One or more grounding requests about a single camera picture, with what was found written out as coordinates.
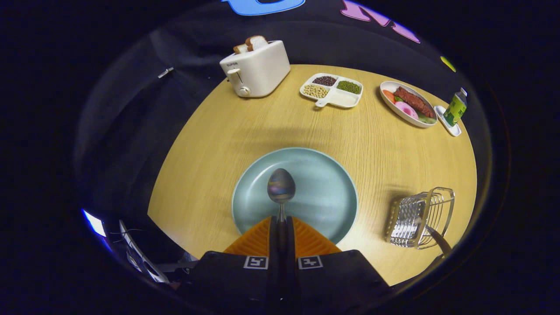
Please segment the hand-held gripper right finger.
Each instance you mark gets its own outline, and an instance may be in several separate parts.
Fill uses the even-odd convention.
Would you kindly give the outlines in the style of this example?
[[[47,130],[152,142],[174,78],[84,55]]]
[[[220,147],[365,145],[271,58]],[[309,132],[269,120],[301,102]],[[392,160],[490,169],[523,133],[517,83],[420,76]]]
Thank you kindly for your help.
[[[388,301],[390,286],[360,251],[342,251],[302,219],[285,225],[293,314],[366,315]]]

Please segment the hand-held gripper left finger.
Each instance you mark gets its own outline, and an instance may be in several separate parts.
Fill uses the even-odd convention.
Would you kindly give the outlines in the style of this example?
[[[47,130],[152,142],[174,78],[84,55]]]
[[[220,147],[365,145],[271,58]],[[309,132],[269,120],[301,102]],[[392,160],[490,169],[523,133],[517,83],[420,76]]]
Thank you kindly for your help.
[[[189,272],[189,298],[214,315],[266,315],[278,300],[275,217],[250,228],[224,252],[208,251]]]

